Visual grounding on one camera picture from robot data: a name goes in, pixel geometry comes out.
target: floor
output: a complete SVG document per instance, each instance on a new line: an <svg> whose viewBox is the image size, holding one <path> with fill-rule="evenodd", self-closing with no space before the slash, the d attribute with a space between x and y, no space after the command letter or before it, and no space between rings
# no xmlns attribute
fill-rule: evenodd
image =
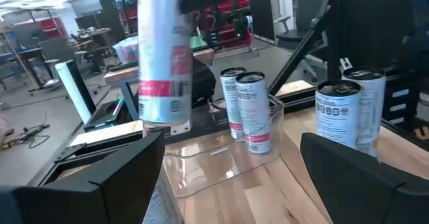
<svg viewBox="0 0 429 224"><path fill-rule="evenodd" d="M255 42L254 47L260 49L259 56L248 53L248 49L217 54L211 66L216 78L219 79L220 71L225 68L244 66L248 71L263 71L269 85L290 57L290 53L259 41ZM318 82L323 81L326 78L324 70L317 68L316 71L319 74ZM302 68L297 68L289 81L300 79L310 82L311 77L304 74ZM0 101L6 102L11 108L0 110L0 118L8 120L16 133L20 133L24 127L50 124L49 128L41 132L50 136L41 146L32 150L28 146L15 146L0 152L0 184L27 184L74 135L83 132L81 120L72 101L65 98L66 90L62 87L55 91L36 92L31 97L27 92L30 87L24 86L21 81L11 78L6 80L6 84L8 91L0 90ZM90 85L95 103L104 103L120 97L119 89L106 86L102 75L87 79L86 84ZM220 97L222 93L218 81L214 98Z"/></svg>

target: can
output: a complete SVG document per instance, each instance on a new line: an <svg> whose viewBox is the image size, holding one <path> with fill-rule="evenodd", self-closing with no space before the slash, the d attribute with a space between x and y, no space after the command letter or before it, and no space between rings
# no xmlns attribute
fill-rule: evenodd
<svg viewBox="0 0 429 224"><path fill-rule="evenodd" d="M247 149L254 154L271 151L271 117L265 75L242 73L237 77L237 96Z"/></svg>
<svg viewBox="0 0 429 224"><path fill-rule="evenodd" d="M186 123L192 110L192 16L178 0L138 0L139 117L152 125Z"/></svg>
<svg viewBox="0 0 429 224"><path fill-rule="evenodd" d="M324 82L316 91L316 131L318 135L356 148L361 86L340 80Z"/></svg>
<svg viewBox="0 0 429 224"><path fill-rule="evenodd" d="M386 74L383 70L351 68L343 72L343 79L351 80L362 87L356 147L366 154L375 156L383 114Z"/></svg>
<svg viewBox="0 0 429 224"><path fill-rule="evenodd" d="M244 136L243 124L241 123L240 108L237 96L236 79L241 73L245 73L244 67L228 68L221 72L221 84L225 105L227 106L227 115L231 136L239 139Z"/></svg>

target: red machine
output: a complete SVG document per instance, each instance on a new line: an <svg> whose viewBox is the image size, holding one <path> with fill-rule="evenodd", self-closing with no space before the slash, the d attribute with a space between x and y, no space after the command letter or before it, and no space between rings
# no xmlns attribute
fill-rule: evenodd
<svg viewBox="0 0 429 224"><path fill-rule="evenodd" d="M243 15L240 12L246 10L250 12L249 2L247 0L226 0L217 6L211 5L210 7L206 7L205 16L207 27L205 27L200 20L200 11L195 10L194 18L196 21L194 27L198 25L203 37L207 32L216 32L217 38L214 42L216 42L215 45L218 46L214 48L217 51L248 47L251 43L251 28L246 27L246 30L244 30L245 25L238 25L240 21L234 20L242 17ZM130 19L132 27L137 28L137 9L127 9L127 16ZM120 14L120 19L123 25L127 25L123 11ZM241 34L240 39L237 37L239 28L241 28L241 32L245 32L245 34Z"/></svg>

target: black chair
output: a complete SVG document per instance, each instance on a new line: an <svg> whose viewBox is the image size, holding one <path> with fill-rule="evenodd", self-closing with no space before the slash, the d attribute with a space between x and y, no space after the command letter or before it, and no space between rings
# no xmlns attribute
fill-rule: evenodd
<svg viewBox="0 0 429 224"><path fill-rule="evenodd" d="M58 62L67 60L75 60L81 74L85 74L90 70L93 71L96 68L94 65L97 63L83 60L86 58L85 56L88 52L77 52L75 48L69 46L66 40L62 38L39 42L39 46L47 58L45 64L49 64L50 68L54 68L54 65Z"/></svg>
<svg viewBox="0 0 429 224"><path fill-rule="evenodd" d="M322 5L323 0L298 0L298 7L296 11L296 29L289 30L287 21L293 20L291 16L284 16L279 19L274 20L274 23L282 23L285 32L278 34L278 46L283 47L285 49L294 50L296 49L300 42L304 39L308 30L310 29L312 20L317 17L320 7ZM315 46L314 50L310 51L310 54L315 53L316 50L321 50L322 47ZM308 62L303 62L303 67L305 71L309 72L313 76L313 81L317 81L316 72L312 69Z"/></svg>

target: clear plastic tray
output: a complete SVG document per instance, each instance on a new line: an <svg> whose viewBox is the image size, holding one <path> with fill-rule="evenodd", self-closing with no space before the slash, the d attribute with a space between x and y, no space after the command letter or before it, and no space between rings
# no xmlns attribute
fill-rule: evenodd
<svg viewBox="0 0 429 224"><path fill-rule="evenodd" d="M233 139L229 129L166 147L164 168L176 197L187 197L279 158L276 146L283 138L284 108L273 96L270 101L273 150L266 154L249 152L245 140Z"/></svg>

